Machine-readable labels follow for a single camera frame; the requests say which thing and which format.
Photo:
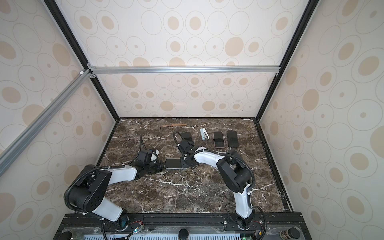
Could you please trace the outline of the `black phone case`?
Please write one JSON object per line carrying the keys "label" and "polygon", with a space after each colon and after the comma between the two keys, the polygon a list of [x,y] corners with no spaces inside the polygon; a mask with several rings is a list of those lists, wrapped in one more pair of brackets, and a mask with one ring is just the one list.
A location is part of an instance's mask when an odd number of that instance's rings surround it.
{"label": "black phone case", "polygon": [[185,133],[181,133],[181,136],[183,137],[184,140],[186,140],[190,145],[194,146],[195,143],[193,141],[193,136],[191,134],[191,132],[185,132]]}

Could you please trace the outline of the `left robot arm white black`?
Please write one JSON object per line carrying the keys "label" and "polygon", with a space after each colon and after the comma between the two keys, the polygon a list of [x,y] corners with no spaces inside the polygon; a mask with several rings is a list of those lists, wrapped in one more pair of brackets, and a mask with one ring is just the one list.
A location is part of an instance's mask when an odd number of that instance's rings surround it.
{"label": "left robot arm white black", "polygon": [[107,188],[116,183],[136,181],[145,175],[161,172],[165,165],[158,159],[158,155],[159,151],[156,149],[142,150],[128,165],[87,165],[66,190],[65,205],[75,212],[92,213],[124,228],[129,221],[127,210],[105,197]]}

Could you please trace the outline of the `pink phone case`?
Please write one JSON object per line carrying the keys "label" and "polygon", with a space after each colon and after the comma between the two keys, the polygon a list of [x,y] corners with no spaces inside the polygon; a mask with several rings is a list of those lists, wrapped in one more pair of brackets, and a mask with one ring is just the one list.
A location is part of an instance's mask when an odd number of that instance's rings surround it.
{"label": "pink phone case", "polygon": [[215,131],[214,134],[214,146],[216,149],[225,148],[224,135],[223,132]]}

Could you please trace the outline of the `black phone case horizontal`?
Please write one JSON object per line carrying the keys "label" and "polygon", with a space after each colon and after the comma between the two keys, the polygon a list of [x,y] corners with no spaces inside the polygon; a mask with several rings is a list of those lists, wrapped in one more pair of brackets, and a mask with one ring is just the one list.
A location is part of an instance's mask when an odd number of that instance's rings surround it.
{"label": "black phone case horizontal", "polygon": [[239,140],[238,140],[238,134],[236,131],[228,130],[227,131],[227,141],[228,141],[228,147],[229,148],[238,148],[239,147]]}

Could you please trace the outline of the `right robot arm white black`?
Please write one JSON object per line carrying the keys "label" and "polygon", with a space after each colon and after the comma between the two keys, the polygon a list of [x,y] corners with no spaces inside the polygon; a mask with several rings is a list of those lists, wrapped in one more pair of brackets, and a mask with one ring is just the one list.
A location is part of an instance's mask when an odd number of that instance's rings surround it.
{"label": "right robot arm white black", "polygon": [[234,193],[236,214],[244,220],[251,216],[250,191],[256,183],[255,175],[236,151],[217,152],[194,147],[182,153],[180,160],[182,168],[195,168],[199,164],[216,168],[225,185]]}

